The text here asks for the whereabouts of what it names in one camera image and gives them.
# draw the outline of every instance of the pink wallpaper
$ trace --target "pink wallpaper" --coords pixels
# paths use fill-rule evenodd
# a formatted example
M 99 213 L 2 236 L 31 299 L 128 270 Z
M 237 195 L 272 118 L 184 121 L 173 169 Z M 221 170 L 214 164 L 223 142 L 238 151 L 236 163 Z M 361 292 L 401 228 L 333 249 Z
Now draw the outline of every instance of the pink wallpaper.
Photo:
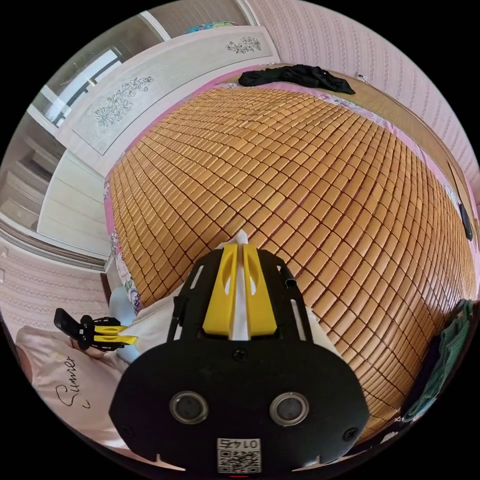
M 429 125 L 457 160 L 480 206 L 480 170 L 467 135 L 429 78 L 369 28 L 301 0 L 249 0 L 282 62 L 318 65 L 355 77 L 408 107 Z
M 82 315 L 99 318 L 108 314 L 100 274 L 62 266 L 22 251 L 8 248 L 8 256 L 0 256 L 0 269 L 5 271 L 0 283 L 0 308 L 12 337 L 24 325 L 39 329 L 55 329 L 55 310 L 64 308 L 79 320 Z

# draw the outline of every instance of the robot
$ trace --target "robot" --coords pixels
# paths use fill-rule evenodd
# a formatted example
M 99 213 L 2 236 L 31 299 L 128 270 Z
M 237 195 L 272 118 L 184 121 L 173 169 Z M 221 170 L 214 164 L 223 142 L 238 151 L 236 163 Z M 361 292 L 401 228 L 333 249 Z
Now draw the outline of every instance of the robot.
M 245 288 L 248 340 L 232 338 L 240 255 L 245 285 L 254 285 Z M 118 335 L 115 318 L 77 323 L 58 309 L 55 325 L 83 350 L 136 341 Z M 261 477 L 333 462 L 355 444 L 369 409 L 352 369 L 314 333 L 282 259 L 225 245 L 194 264 L 166 342 L 126 369 L 110 418 L 135 454 L 191 473 Z

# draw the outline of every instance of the window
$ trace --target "window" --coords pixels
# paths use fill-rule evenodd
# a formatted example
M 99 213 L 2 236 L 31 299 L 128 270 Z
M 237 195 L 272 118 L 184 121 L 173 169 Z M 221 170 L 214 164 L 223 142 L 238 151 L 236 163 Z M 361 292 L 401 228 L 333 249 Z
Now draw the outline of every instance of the window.
M 72 106 L 106 75 L 162 41 L 141 17 L 129 18 L 78 51 L 52 76 L 32 104 L 59 127 Z

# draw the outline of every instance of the screw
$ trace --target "screw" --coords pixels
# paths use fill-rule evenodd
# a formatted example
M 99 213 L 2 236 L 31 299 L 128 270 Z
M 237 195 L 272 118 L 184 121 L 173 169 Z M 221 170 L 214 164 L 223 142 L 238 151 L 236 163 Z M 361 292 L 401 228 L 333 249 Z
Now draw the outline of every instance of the screw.
M 357 436 L 357 433 L 359 432 L 359 429 L 358 428 L 355 428 L 355 427 L 352 427 L 352 428 L 349 428 L 344 434 L 343 434 L 343 440 L 345 442 L 350 442 L 351 440 L 353 440 L 356 436 Z
M 135 432 L 134 432 L 134 430 L 131 426 L 124 425 L 121 428 L 121 431 L 122 431 L 123 435 L 125 437 L 127 437 L 128 439 L 132 439 L 135 436 Z
M 244 350 L 243 348 L 237 348 L 233 352 L 233 359 L 236 362 L 244 362 L 247 359 L 247 351 Z

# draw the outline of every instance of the bamboo sleeping mat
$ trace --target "bamboo sleeping mat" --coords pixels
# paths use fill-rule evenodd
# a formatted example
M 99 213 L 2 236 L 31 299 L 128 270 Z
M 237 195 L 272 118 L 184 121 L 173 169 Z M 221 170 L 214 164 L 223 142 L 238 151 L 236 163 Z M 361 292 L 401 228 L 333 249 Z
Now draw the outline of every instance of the bamboo sleeping mat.
M 432 172 L 392 133 L 306 93 L 206 91 L 140 139 L 109 185 L 145 306 L 239 229 L 282 257 L 362 384 L 362 438 L 397 415 L 445 315 L 476 296 L 462 221 Z
M 279 63 L 277 65 L 264 65 L 256 67 L 255 70 L 277 68 L 287 65 L 291 64 Z M 477 215 L 474 213 L 474 210 L 476 210 L 475 201 L 473 201 L 473 198 L 469 195 L 465 176 L 458 163 L 433 130 L 404 105 L 388 96 L 385 92 L 377 90 L 369 83 L 336 71 L 330 71 L 330 73 L 336 77 L 347 80 L 349 85 L 355 90 L 354 95 L 336 92 L 336 97 L 355 102 L 357 105 L 388 120 L 405 132 L 435 161 L 449 183 L 456 189 L 458 196 L 465 206 L 472 226 L 474 226 L 475 242 L 478 245 L 479 228 L 476 220 Z M 224 78 L 221 82 L 237 82 L 239 77 L 240 73 L 237 73 L 228 78 Z M 315 90 L 328 92 L 321 88 Z

